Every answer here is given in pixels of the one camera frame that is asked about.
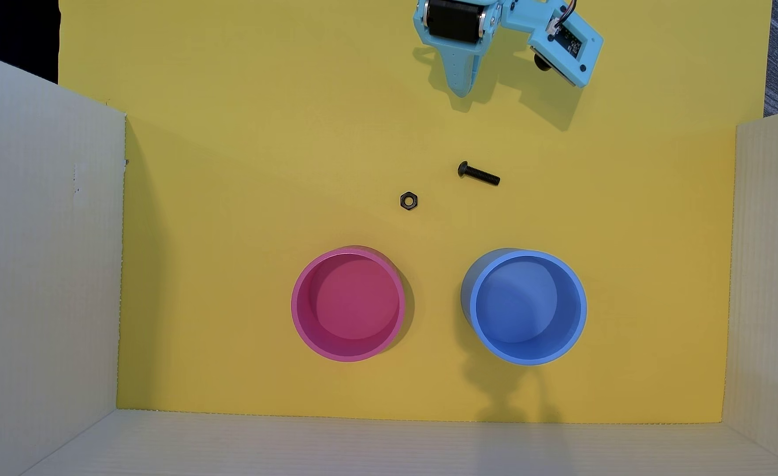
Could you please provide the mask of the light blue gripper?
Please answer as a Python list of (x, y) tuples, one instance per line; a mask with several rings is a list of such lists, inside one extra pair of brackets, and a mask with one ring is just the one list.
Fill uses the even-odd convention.
[(510, 1), (418, 1), (413, 25), (421, 42), (439, 53), (447, 86), (466, 97), (476, 81)]

